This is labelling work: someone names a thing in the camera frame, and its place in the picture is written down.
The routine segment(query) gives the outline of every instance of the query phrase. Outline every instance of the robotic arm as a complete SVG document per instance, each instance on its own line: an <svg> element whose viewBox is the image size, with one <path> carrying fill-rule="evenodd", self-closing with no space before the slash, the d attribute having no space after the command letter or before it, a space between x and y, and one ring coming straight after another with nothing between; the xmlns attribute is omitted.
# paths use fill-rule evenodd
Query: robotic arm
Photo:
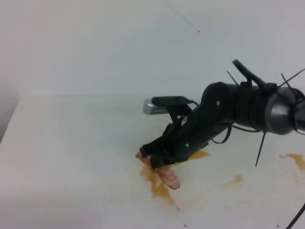
<svg viewBox="0 0 305 229"><path fill-rule="evenodd" d="M288 87L280 87L275 83L265 83L238 60L233 64L247 81L240 85L223 82L209 85L201 103L193 110L188 104L194 101L182 96L145 100L144 113L169 113L173 121L162 136L140 148L143 158L151 156L153 168L186 161L227 129L227 136L221 142L224 143L234 123L257 132L279 135L305 130L305 96L301 91L288 84Z"/></svg>

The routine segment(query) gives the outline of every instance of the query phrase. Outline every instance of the brown sauce stain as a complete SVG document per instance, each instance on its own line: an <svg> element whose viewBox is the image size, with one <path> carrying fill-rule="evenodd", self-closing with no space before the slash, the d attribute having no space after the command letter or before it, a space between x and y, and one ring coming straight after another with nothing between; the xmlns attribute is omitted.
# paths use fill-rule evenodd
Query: brown sauce stain
<svg viewBox="0 0 305 229"><path fill-rule="evenodd" d="M178 205L173 200L168 188L166 185L160 180L158 174L152 171L149 167L144 166L141 170L141 175L145 177L147 181L151 184L151 192L154 198L160 197L166 199L170 205L176 206L176 209L179 211Z"/></svg>
<svg viewBox="0 0 305 229"><path fill-rule="evenodd" d="M296 165L299 167L299 169L303 172L305 172L305 161L303 159L303 155L301 154L287 154L287 155L280 155L281 158L289 157L292 158Z"/></svg>
<svg viewBox="0 0 305 229"><path fill-rule="evenodd" d="M205 156L209 156L210 154L204 150L199 150L196 153L194 153L192 156L188 158L188 160L196 160L203 158ZM149 167L144 166L141 170L141 175L150 182L151 184L151 192L152 196L154 198L163 198L166 199L169 205L174 205L178 211L180 211L180 208L175 203L174 199L172 198L168 187L160 180L159 175L151 170Z"/></svg>
<svg viewBox="0 0 305 229"><path fill-rule="evenodd" d="M224 183L223 185L221 185L221 187L223 188L228 188L228 187L237 187L241 184L241 182L244 180L242 175L236 175L234 180L229 181L227 183Z"/></svg>
<svg viewBox="0 0 305 229"><path fill-rule="evenodd" d="M187 160L191 161L191 160L197 160L200 158L203 158L205 156L209 156L210 154L204 150L198 150L196 153L194 153L193 155L191 155Z"/></svg>

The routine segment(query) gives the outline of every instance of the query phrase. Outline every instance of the white backdrop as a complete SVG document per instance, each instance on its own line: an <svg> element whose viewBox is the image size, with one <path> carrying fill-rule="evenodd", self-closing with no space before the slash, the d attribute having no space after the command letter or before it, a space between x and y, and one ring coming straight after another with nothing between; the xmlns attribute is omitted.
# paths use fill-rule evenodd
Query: white backdrop
<svg viewBox="0 0 305 229"><path fill-rule="evenodd" d="M280 83L305 67L304 21L302 0L2 0L0 136L18 97L199 100L208 84L230 82L226 70L242 80L234 58Z"/></svg>

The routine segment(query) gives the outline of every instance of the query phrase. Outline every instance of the thin wire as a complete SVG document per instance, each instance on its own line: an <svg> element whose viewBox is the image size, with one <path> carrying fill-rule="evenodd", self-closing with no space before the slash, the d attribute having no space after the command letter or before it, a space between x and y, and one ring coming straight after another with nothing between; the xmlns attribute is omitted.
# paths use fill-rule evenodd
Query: thin wire
<svg viewBox="0 0 305 229"><path fill-rule="evenodd" d="M301 71L299 71L297 74L291 76L291 77L287 80L287 82L291 81L293 78L295 78L298 74L300 74L300 73L303 72L303 71L305 71L305 68L302 69Z"/></svg>
<svg viewBox="0 0 305 229"><path fill-rule="evenodd" d="M214 139L212 139L212 142L216 143L216 144L223 144L223 143L226 143L226 141L229 139L230 135L231 135L231 131L232 131L232 127L228 127L228 130L227 130L227 134L225 135L225 138L223 141L221 142L216 142L214 141Z"/></svg>
<svg viewBox="0 0 305 229"><path fill-rule="evenodd" d="M229 71L227 71L227 73L229 74L229 76L231 77L231 79L234 81L234 83L235 83L237 86L239 86L238 83L236 82L236 80L233 78L233 76L229 73Z"/></svg>
<svg viewBox="0 0 305 229"><path fill-rule="evenodd" d="M297 94L296 94L295 91L292 89L292 87L290 86L290 84L288 83L288 81L285 79L283 73L281 73L281 76L282 76L282 78L283 78L283 80L284 80L284 83L287 84L289 90L295 95L295 98L297 98Z"/></svg>
<svg viewBox="0 0 305 229"><path fill-rule="evenodd" d="M300 218L302 213L305 211L305 204L301 207L297 215L293 218L293 220L289 223L289 225L286 227L286 229L291 229L292 226L295 224L295 222Z"/></svg>
<svg viewBox="0 0 305 229"><path fill-rule="evenodd" d="M235 126L235 125L233 125L232 127L235 128L235 129L242 130L242 131L245 131L245 132L250 132L250 133L259 133L259 132L261 132L260 130L248 130L248 129L244 129L244 128L241 128L241 127Z"/></svg>
<svg viewBox="0 0 305 229"><path fill-rule="evenodd" d="M194 100L191 100L191 103L195 104L196 106L199 106L199 104L196 101L194 101Z"/></svg>
<svg viewBox="0 0 305 229"><path fill-rule="evenodd" d="M265 140L265 135L266 135L266 133L267 133L267 132L264 131L264 135L263 135L263 138L262 138L262 141L261 141L261 146L259 147L259 151L258 151L258 155L257 155L255 167L257 166L258 159L259 159L259 156L260 156L261 151L262 151L262 147L263 147L263 143L264 143L264 140Z"/></svg>

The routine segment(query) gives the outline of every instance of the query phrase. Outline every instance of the white table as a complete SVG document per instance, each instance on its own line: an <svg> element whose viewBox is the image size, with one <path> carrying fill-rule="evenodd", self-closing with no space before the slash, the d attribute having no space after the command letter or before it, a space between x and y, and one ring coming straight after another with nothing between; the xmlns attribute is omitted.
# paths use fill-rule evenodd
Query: white table
<svg viewBox="0 0 305 229"><path fill-rule="evenodd" d="M144 98L44 97L17 105L0 145L1 229L277 229L305 202L297 134L233 130L210 156L182 163L170 190L180 211L154 198L134 155L168 115L142 113ZM227 183L242 175L238 184ZM293 227L303 229L303 215Z"/></svg>

